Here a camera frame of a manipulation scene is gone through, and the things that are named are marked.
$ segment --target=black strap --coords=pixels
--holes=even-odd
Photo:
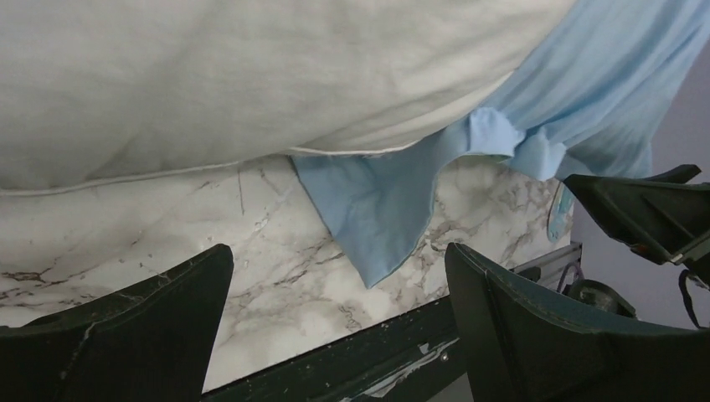
[[[697,322],[695,310],[692,308],[692,299],[690,297],[690,293],[687,291],[687,278],[690,275],[690,270],[683,270],[683,272],[681,272],[681,275],[678,277],[678,287],[681,288],[681,295],[683,296],[683,305],[686,307],[686,312],[690,317],[690,321],[692,321],[693,325],[695,325],[697,329],[705,329],[705,327],[701,327],[700,324]]]

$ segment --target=gray veining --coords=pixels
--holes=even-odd
[[[550,244],[558,183],[484,157],[441,175],[405,264],[371,290],[333,242],[285,157],[35,198],[0,198],[0,325],[22,326],[164,272],[217,243],[234,276],[205,389],[446,295],[443,254],[466,243],[512,267]]]

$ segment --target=cable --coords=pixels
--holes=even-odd
[[[562,286],[564,286],[564,280],[567,278],[567,273],[570,268],[574,268],[574,280],[578,279],[584,279],[584,273],[582,272],[582,267],[579,266],[579,262],[574,261],[570,262],[564,267],[564,271],[562,271],[562,275],[559,277],[559,282],[557,284],[557,293],[562,292]]]
[[[692,321],[693,325],[695,325],[697,329],[705,329],[706,327],[701,327],[700,324],[697,322],[695,309],[692,308],[692,298],[690,297],[690,293],[687,290],[687,278],[691,274],[692,273],[690,272],[690,270],[683,270],[680,276],[678,276],[678,287],[681,288],[681,295],[683,296],[683,305],[686,307],[686,312],[690,317],[690,321]]]

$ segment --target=white marble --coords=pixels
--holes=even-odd
[[[0,198],[0,325],[22,326],[225,243],[235,268],[204,387],[214,389],[444,296],[451,241],[507,267],[568,244],[569,235],[551,244],[545,231],[557,185],[485,158],[459,160],[440,176],[416,251],[371,290],[284,157]]]

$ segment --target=marble pattern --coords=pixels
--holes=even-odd
[[[217,243],[234,277],[205,390],[447,293],[443,255],[466,243],[512,267],[551,244],[558,183],[484,157],[440,175],[435,214],[408,261],[365,289],[285,157],[34,198],[0,198],[0,325],[22,326],[129,286]]]

